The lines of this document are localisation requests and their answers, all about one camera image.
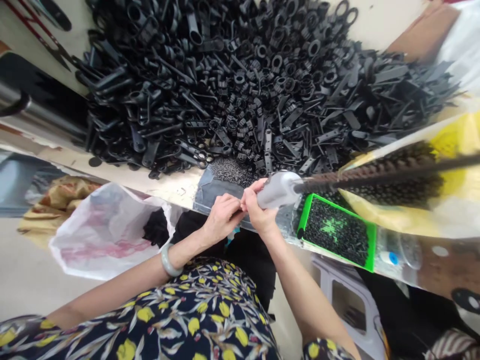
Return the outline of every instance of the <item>metal pipe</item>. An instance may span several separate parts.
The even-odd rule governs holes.
[[[13,113],[6,111],[9,108],[14,109]],[[87,134],[86,128],[72,123],[56,111],[38,104],[29,95],[22,94],[19,89],[13,88],[1,80],[0,109],[7,113],[6,116],[0,115],[1,124],[22,133],[43,138],[64,148],[77,150],[74,143],[82,143]]]

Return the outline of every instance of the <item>green plastic frame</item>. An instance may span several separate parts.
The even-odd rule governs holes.
[[[320,248],[330,254],[333,254],[335,255],[336,257],[339,257],[351,264],[354,264],[355,266],[358,266],[362,269],[365,269],[371,273],[374,272],[374,267],[375,267],[375,251],[376,251],[376,248],[377,248],[377,224],[374,224],[373,222],[370,222],[370,221],[367,221],[365,220],[364,218],[358,216],[356,213],[353,213],[351,211],[348,211],[347,209],[344,209],[343,207],[341,206],[338,206],[337,204],[321,197],[321,196],[318,196],[317,194],[310,194],[306,197],[305,199],[305,206],[303,207],[303,212],[301,213],[301,218],[300,218],[300,224],[298,224],[298,229],[297,229],[297,234],[299,233],[300,229],[302,229],[304,232],[305,232],[305,228],[307,227],[307,223],[308,223],[308,220],[309,220],[309,215],[310,215],[310,208],[312,207],[312,201],[313,199],[316,198],[334,208],[337,208],[357,219],[360,219],[362,220],[365,225],[366,225],[366,235],[368,237],[368,255],[367,255],[367,258],[366,258],[366,262],[365,262],[365,266],[362,266],[360,264],[357,264],[356,262],[353,262],[351,260],[348,260],[346,258],[344,258],[343,256],[340,256],[332,251],[329,251],[327,250],[326,248],[323,248],[321,246],[318,246],[317,244],[314,244],[313,242],[310,242],[308,241],[307,239],[304,239],[303,237],[301,238],[303,241],[317,247],[317,248]]]

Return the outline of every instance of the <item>floral dress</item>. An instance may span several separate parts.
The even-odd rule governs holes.
[[[33,315],[0,323],[0,359],[279,359],[255,288],[234,264],[197,258],[164,286],[69,330]],[[317,339],[303,358],[352,356]]]

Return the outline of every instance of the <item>hand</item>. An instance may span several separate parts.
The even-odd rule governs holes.
[[[277,223],[275,222],[275,217],[279,210],[262,210],[257,201],[257,193],[264,188],[264,184],[267,180],[267,178],[262,178],[255,181],[243,191],[243,196],[240,200],[241,209],[248,212],[250,215],[250,222],[260,236],[278,228]]]
[[[210,246],[226,238],[240,224],[245,212],[235,214],[240,210],[240,200],[228,193],[217,196],[211,207],[210,215],[200,229]]]

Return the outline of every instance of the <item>woman's right hand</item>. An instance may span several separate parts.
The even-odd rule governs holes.
[[[278,229],[275,217],[278,209],[261,209],[257,201],[257,193],[264,188],[267,178],[255,181],[252,185],[243,190],[243,196],[240,200],[242,211],[247,211],[250,216],[250,222],[260,236]]]

